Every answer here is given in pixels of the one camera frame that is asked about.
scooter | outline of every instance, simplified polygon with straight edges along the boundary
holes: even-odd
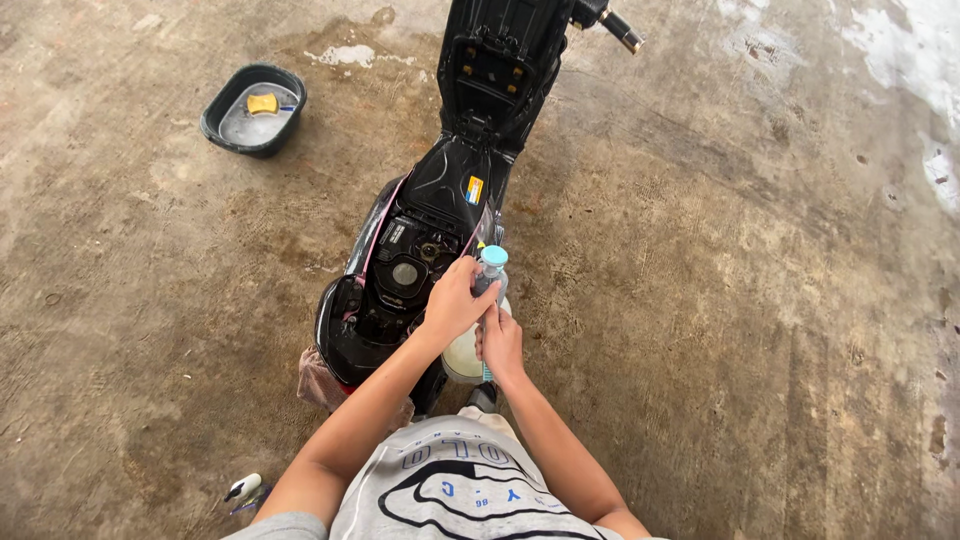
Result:
[[[433,284],[453,261],[500,245],[510,171],[560,73],[566,25],[600,22],[634,54],[643,44],[607,4],[453,0],[437,66],[440,137],[380,191],[344,275],[317,309],[317,351],[345,392],[422,323]],[[437,358],[410,394],[415,419],[430,414],[446,380]]]

concrete floor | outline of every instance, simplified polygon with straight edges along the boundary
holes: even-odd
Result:
[[[438,133],[446,2],[3,6],[0,525],[237,530],[227,486],[325,417],[320,291]],[[614,6],[649,43],[571,29],[505,208],[532,378],[655,534],[960,536],[955,9]],[[254,60],[309,90],[272,160],[197,127]]]

hand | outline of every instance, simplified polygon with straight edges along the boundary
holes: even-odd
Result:
[[[486,328],[476,329],[477,359],[487,362],[496,383],[520,380],[523,371],[523,329],[506,309],[490,306],[484,313]]]
[[[426,327],[426,334],[440,342],[444,349],[460,334],[468,331],[487,307],[496,307],[500,282],[491,284],[480,298],[473,298],[470,294],[470,288],[481,270],[476,259],[462,257],[454,261],[444,276],[433,285],[421,328]]]

person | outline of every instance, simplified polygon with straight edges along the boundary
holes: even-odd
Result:
[[[479,298],[480,265],[460,258],[434,285],[423,324],[317,429],[252,524],[228,538],[648,537],[610,477],[523,369],[522,329]],[[492,385],[458,415],[382,440],[430,363],[480,316],[477,356],[506,396],[533,459],[495,409]]]

shoe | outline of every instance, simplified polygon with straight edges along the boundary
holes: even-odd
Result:
[[[467,400],[467,406],[475,406],[487,414],[495,414],[496,408],[496,386],[492,382],[484,382],[470,394]]]

